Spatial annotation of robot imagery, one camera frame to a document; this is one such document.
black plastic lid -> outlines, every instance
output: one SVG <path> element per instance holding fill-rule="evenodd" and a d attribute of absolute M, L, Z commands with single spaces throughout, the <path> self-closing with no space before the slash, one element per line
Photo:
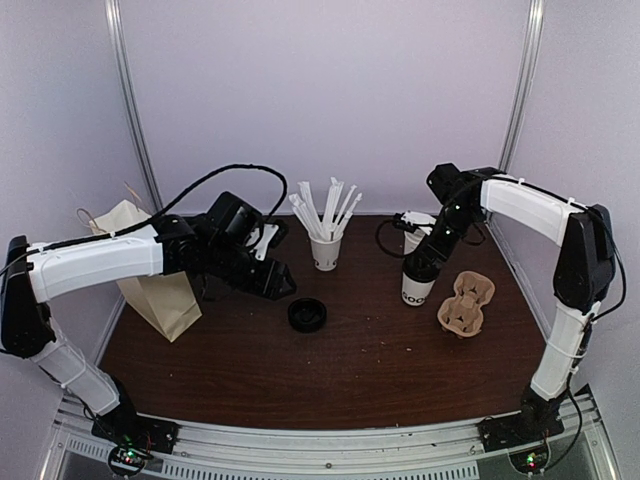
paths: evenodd
<path fill-rule="evenodd" d="M 299 298 L 289 305 L 289 323 L 301 333 L 313 333 L 327 322 L 327 308 L 315 298 Z"/>

white paper cup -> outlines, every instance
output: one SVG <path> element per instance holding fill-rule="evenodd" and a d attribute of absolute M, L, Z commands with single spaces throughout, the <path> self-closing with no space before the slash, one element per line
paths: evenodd
<path fill-rule="evenodd" d="M 414 232 L 404 232 L 404 254 L 413 252 L 424 238 L 424 232 L 419 228 Z"/>
<path fill-rule="evenodd" d="M 420 283 L 411 280 L 405 273 L 402 274 L 402 301 L 412 307 L 419 307 L 427 299 L 435 280 L 428 283 Z"/>
<path fill-rule="evenodd" d="M 336 268 L 338 265 L 338 255 L 340 255 L 342 235 L 330 242 L 316 240 L 311 236 L 309 236 L 309 240 L 311 241 L 311 255 L 313 255 L 316 268 L 323 272 L 328 272 Z"/>

paper bag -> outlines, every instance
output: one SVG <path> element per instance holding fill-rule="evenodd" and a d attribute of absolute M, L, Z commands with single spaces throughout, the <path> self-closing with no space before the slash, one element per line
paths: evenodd
<path fill-rule="evenodd" d="M 89 226 L 94 234 L 100 234 L 121 230 L 147 218 L 147 213 L 123 200 L 106 215 L 91 219 Z M 170 342 L 202 316 L 184 272 L 126 278 L 117 283 L 127 303 Z"/>

